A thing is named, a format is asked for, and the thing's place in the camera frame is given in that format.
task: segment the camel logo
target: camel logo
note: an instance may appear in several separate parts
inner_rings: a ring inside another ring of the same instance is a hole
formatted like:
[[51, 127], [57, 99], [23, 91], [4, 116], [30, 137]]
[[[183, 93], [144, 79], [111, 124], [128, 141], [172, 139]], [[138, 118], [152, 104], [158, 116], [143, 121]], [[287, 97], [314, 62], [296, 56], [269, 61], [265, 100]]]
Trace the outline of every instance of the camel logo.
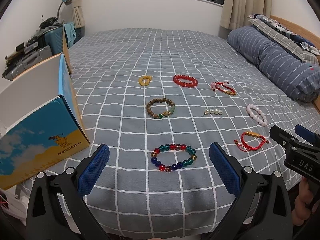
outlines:
[[65, 148], [65, 147], [69, 146], [71, 143], [68, 143], [67, 138], [66, 137], [61, 137], [60, 135], [63, 135], [63, 133], [62, 134], [58, 134], [58, 135], [54, 135], [54, 136], [50, 136], [49, 140], [53, 140], [56, 144], [58, 144], [62, 148]]

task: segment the blue desk lamp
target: blue desk lamp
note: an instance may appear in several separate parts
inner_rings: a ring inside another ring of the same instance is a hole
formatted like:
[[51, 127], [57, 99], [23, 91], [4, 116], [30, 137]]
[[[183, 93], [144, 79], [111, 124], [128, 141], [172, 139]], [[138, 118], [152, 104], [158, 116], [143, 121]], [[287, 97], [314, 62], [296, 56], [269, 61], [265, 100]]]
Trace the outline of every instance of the blue desk lamp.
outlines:
[[57, 18], [58, 18], [58, 19], [59, 19], [60, 8], [61, 8], [61, 5], [62, 5], [63, 3], [64, 3], [65, 5], [69, 5], [69, 4], [72, 3], [72, 0], [62, 0], [61, 4], [60, 4], [60, 6], [59, 6], [59, 9], [58, 9], [58, 14], [57, 14]]

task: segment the white wall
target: white wall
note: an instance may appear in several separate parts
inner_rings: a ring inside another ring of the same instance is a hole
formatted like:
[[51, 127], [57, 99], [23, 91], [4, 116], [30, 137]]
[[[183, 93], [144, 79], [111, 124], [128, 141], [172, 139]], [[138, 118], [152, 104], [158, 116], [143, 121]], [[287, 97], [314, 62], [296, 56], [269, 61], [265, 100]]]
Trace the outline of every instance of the white wall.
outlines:
[[[31, 38], [44, 19], [56, 17], [61, 0], [12, 0], [0, 20], [0, 75], [6, 66], [4, 57]], [[64, 5], [61, 16], [65, 15]]]
[[82, 0], [86, 35], [121, 28], [185, 29], [218, 35], [222, 7], [198, 0]]
[[320, 22], [307, 0], [272, 0], [271, 15], [298, 24], [320, 37]]

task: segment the blue gripper pad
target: blue gripper pad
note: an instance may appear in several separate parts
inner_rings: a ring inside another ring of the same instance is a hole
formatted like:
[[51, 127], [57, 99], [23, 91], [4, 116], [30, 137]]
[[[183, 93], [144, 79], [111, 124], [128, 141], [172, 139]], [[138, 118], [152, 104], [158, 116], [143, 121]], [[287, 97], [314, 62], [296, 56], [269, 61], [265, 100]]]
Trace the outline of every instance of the blue gripper pad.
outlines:
[[221, 147], [217, 146], [215, 143], [212, 143], [209, 148], [210, 160], [216, 168], [227, 191], [235, 197], [238, 197], [241, 193], [240, 177], [226, 158], [227, 154], [225, 152], [223, 153], [222, 151], [223, 150]]
[[303, 126], [297, 124], [294, 128], [294, 132], [298, 134], [300, 137], [305, 139], [308, 143], [315, 143], [316, 142], [316, 135], [315, 133], [309, 131], [308, 129], [304, 128]]
[[92, 155], [93, 158], [78, 179], [78, 194], [83, 198], [89, 195], [101, 172], [109, 160], [109, 147], [100, 146]]

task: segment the red string bracelet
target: red string bracelet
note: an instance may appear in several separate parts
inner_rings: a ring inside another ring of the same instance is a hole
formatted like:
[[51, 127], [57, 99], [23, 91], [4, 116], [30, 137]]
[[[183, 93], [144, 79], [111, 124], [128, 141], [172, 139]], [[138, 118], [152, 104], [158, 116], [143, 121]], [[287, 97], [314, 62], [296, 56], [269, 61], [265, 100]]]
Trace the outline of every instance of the red string bracelet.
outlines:
[[[185, 79], [185, 80], [189, 80], [191, 82], [183, 82], [179, 79]], [[175, 75], [173, 77], [173, 81], [179, 85], [179, 86], [182, 86], [182, 87], [187, 87], [187, 88], [194, 88], [198, 85], [198, 80], [193, 78], [193, 77], [189, 77], [189, 76], [185, 76], [185, 75]]]
[[[252, 137], [256, 137], [256, 138], [260, 138], [262, 139], [262, 142], [259, 144], [258, 147], [252, 147], [250, 145], [248, 145], [245, 141], [244, 141], [244, 136], [245, 135], [249, 135], [249, 136], [252, 136]], [[239, 144], [238, 140], [234, 140], [235, 144], [237, 145], [237, 147], [243, 151], [243, 152], [249, 152], [249, 151], [256, 151], [256, 150], [259, 150], [265, 143], [269, 143], [269, 141], [262, 135], [258, 134], [258, 133], [255, 133], [255, 132], [244, 132], [242, 135], [241, 135], [241, 142], [242, 142], [242, 145]]]
[[[235, 96], [236, 95], [236, 91], [233, 88], [226, 86], [225, 84], [229, 84], [229, 82], [212, 82], [211, 83], [211, 88], [212, 88], [213, 91], [216, 91], [216, 89], [218, 89], [218, 90], [220, 90], [221, 92], [223, 92], [225, 94]], [[223, 86], [224, 88], [229, 89], [231, 91], [221, 89], [218, 86]]]

